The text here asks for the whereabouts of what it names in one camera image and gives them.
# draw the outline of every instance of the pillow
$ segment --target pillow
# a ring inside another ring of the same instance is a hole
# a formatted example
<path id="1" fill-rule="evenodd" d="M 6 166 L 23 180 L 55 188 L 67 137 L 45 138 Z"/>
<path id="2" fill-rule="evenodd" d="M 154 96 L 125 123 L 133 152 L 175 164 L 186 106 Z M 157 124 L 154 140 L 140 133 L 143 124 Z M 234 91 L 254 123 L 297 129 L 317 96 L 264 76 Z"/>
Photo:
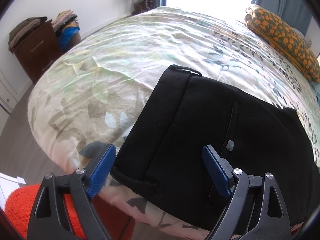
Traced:
<path id="1" fill-rule="evenodd" d="M 308 40 L 299 30 L 295 28 L 292 28 L 292 29 L 299 35 L 299 37 L 304 41 L 304 43 L 308 46 L 308 48 L 310 48 L 312 45 L 312 40 Z"/>
<path id="2" fill-rule="evenodd" d="M 251 4 L 245 25 L 284 55 L 306 79 L 320 82 L 319 63 L 305 42 L 278 15 Z"/>

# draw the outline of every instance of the comforter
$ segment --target comforter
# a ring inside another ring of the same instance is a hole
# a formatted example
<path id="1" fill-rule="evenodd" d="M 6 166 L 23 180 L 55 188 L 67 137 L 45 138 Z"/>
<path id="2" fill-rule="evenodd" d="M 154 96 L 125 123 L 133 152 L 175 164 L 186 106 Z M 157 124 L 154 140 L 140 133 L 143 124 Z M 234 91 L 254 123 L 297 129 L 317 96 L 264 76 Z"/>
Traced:
<path id="1" fill-rule="evenodd" d="M 91 160 L 93 156 L 79 152 L 93 141 L 113 143 L 119 150 L 172 64 L 191 67 L 279 108 L 296 109 L 320 166 L 320 109 L 302 74 L 239 21 L 167 7 L 106 26 L 51 66 L 29 98 L 35 140 L 69 173 Z M 168 234 L 197 240 L 208 234 L 110 175 L 100 196 Z"/>

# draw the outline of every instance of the gray floor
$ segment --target gray floor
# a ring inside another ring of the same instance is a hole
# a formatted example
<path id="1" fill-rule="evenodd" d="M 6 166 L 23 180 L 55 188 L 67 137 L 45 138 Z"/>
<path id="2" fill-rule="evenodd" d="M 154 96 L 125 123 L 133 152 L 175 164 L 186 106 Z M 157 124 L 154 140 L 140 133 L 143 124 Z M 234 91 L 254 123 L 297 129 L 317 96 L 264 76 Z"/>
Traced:
<path id="1" fill-rule="evenodd" d="M 34 140 L 27 117 L 28 98 L 33 86 L 10 114 L 0 135 L 0 172 L 22 177 L 29 185 L 41 183 L 44 175 L 65 172 L 51 161 Z M 143 223 L 136 223 L 132 240 L 178 240 Z"/>

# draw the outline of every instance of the metal screw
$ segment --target metal screw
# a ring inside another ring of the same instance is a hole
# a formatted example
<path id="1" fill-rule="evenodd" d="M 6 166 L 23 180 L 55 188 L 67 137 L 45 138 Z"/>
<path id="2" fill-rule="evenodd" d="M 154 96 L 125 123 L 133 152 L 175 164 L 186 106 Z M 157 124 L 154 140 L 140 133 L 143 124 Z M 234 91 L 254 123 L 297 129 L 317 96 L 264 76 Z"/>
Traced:
<path id="1" fill-rule="evenodd" d="M 79 168 L 79 169 L 76 170 L 76 173 L 77 174 L 82 174 L 82 173 L 84 173 L 84 171 L 85 171 L 84 168 Z"/>
<path id="2" fill-rule="evenodd" d="M 47 173 L 45 176 L 44 176 L 46 179 L 51 179 L 53 177 L 53 174 L 51 172 Z"/>
<path id="3" fill-rule="evenodd" d="M 267 177 L 268 179 L 273 179 L 273 175 L 272 175 L 270 172 L 267 172 L 267 173 L 266 173 L 266 177 Z"/>
<path id="4" fill-rule="evenodd" d="M 234 169 L 233 172 L 237 175 L 241 175 L 243 171 L 241 169 Z"/>

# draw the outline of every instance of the folded clothes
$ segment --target folded clothes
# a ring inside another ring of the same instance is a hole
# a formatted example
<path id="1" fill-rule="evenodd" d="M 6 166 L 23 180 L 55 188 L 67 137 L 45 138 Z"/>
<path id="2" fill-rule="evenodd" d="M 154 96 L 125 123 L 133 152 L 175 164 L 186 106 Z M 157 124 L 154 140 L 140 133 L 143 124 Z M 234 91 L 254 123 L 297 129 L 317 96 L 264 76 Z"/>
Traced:
<path id="1" fill-rule="evenodd" d="M 68 11 L 68 12 L 66 12 L 65 14 L 63 14 L 62 16 L 59 16 L 59 15 L 58 15 L 59 19 L 58 19 L 58 20 L 56 19 L 56 22 L 55 22 L 55 23 L 52 23 L 53 28 L 55 28 L 56 25 L 59 24 L 60 22 L 64 22 L 65 19 L 68 18 L 68 17 L 69 17 L 70 15 L 72 15 L 72 14 L 73 14 L 73 11 Z"/>
<path id="2" fill-rule="evenodd" d="M 60 38 L 58 39 L 58 43 L 63 51 L 66 51 L 67 44 L 71 40 L 72 36 L 78 33 L 79 30 L 79 27 L 68 27 L 62 32 Z"/>
<path id="3" fill-rule="evenodd" d="M 52 24 L 57 23 L 57 21 L 60 20 L 61 17 L 64 16 L 64 15 L 65 15 L 66 13 L 68 13 L 68 12 L 71 12 L 71 10 L 65 10 L 65 11 L 59 13 L 58 16 L 56 17 L 56 19 L 55 19 L 54 21 L 52 21 Z"/>
<path id="4" fill-rule="evenodd" d="M 12 51 L 15 46 L 17 46 L 26 36 L 28 36 L 47 19 L 47 17 L 31 17 L 20 22 L 9 33 L 9 51 Z"/>
<path id="5" fill-rule="evenodd" d="M 60 21 L 53 25 L 54 32 L 56 32 L 59 28 L 63 28 L 65 25 L 69 24 L 70 22 L 74 21 L 78 16 L 76 14 L 71 14 L 68 17 L 64 18 L 63 21 Z"/>
<path id="6" fill-rule="evenodd" d="M 71 23 L 68 23 L 67 25 L 65 25 L 65 26 L 63 27 L 63 30 L 65 30 L 65 29 L 68 28 L 68 27 L 79 27 L 79 23 L 78 23 L 76 20 L 74 20 L 74 21 L 72 21 Z"/>

